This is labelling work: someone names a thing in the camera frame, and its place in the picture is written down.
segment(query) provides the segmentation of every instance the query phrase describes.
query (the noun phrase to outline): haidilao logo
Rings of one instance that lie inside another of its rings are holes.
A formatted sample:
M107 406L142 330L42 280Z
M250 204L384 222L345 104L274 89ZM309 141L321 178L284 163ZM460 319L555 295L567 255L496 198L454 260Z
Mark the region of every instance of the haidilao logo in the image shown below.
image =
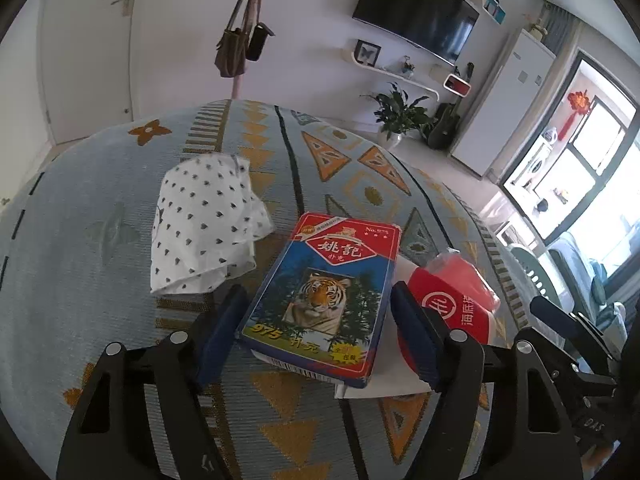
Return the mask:
M422 306L437 310L442 319L449 319L456 311L456 301L446 292L431 292L422 298Z

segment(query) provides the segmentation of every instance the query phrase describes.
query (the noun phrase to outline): tiger picture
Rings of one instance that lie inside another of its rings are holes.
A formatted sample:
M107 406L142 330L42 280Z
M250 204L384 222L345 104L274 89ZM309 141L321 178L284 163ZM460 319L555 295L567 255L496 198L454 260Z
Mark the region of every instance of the tiger picture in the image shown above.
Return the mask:
M338 279L313 271L284 313L282 320L301 328L335 335L347 304L347 287L351 280Z

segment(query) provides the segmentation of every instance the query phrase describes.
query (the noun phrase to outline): guitar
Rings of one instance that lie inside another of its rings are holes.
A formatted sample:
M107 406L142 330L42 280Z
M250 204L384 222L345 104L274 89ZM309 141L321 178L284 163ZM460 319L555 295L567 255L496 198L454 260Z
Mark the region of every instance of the guitar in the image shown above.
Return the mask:
M471 82L474 69L475 65L473 63L467 64L465 77L467 83ZM458 130L458 123L460 122L458 108L461 102L462 96L458 97L455 103L440 103L438 105L434 116L438 121L425 139L427 146L433 150L446 150L451 145Z

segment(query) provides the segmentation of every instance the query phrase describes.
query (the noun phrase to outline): barcode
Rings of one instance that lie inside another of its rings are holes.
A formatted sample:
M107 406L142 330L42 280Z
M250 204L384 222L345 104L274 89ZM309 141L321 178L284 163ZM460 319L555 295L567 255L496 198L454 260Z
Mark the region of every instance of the barcode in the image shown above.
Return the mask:
M325 383L333 383L333 384L344 384L341 380L339 379L334 379L332 377L328 377L326 375L321 375L321 374L316 374L315 372L310 372L309 370L305 370L304 368L300 368L298 366L294 366L291 365L289 363L286 363L284 361L280 361L279 359L273 358L273 357L269 357L267 355L261 354L260 352L256 352L255 350L252 350L253 354L260 359L260 361L264 361L270 365L274 365L277 366L278 368L284 368L285 370L288 370L289 372L293 372L296 374L301 374L304 375L305 377L308 377L310 379L315 379L317 381L322 381Z

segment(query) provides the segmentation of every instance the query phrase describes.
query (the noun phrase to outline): brown bag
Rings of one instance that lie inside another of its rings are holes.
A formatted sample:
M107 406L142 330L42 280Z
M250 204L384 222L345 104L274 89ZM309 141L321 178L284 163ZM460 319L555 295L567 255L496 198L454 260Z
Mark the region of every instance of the brown bag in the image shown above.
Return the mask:
M241 28L232 30L233 24L238 16L240 7L244 0L238 0L231 14L231 19L226 26L225 33L218 43L218 54L216 55L216 66L220 69L222 77L235 77L244 73L244 60L246 59L246 48L249 42L249 5L247 4L242 18Z

